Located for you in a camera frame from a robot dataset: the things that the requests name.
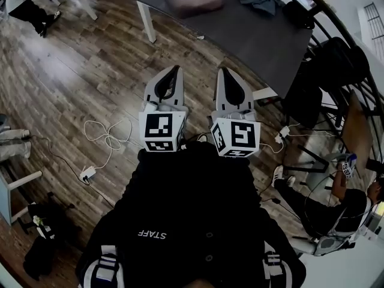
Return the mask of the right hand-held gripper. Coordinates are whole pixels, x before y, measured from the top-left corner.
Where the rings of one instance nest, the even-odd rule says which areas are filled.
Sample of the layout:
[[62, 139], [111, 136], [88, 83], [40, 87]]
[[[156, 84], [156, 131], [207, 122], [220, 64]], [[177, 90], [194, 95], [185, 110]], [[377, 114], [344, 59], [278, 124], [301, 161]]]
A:
[[[221, 67], [214, 101], [211, 134], [219, 156], [246, 158], [256, 153], [260, 148], [261, 123], [256, 121], [248, 83], [232, 69]], [[230, 112], [229, 109], [243, 111]]]

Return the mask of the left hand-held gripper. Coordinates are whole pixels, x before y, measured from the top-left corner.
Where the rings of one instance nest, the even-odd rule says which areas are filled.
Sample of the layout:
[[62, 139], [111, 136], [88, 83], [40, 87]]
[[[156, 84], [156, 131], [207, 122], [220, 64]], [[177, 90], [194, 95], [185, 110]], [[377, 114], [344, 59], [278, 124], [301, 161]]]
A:
[[176, 152], [184, 135], [188, 116], [188, 108], [182, 106], [182, 68], [174, 65], [153, 77], [147, 83], [145, 100], [142, 111], [139, 112], [139, 134], [144, 148], [148, 152]]

